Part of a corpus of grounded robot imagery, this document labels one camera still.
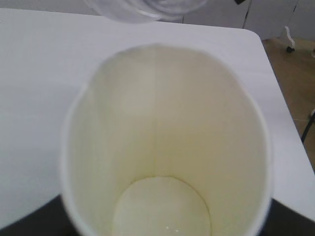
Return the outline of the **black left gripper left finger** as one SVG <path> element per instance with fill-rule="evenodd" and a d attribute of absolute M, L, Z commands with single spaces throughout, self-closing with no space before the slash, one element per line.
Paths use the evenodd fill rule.
<path fill-rule="evenodd" d="M 71 224 L 61 197 L 56 196 L 50 202 L 28 216 L 1 229 L 2 236 L 72 236 Z"/>

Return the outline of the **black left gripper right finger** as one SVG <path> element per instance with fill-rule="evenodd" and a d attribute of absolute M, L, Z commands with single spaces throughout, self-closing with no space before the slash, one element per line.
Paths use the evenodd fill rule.
<path fill-rule="evenodd" d="M 272 199 L 261 236 L 315 236 L 315 222 Z"/>

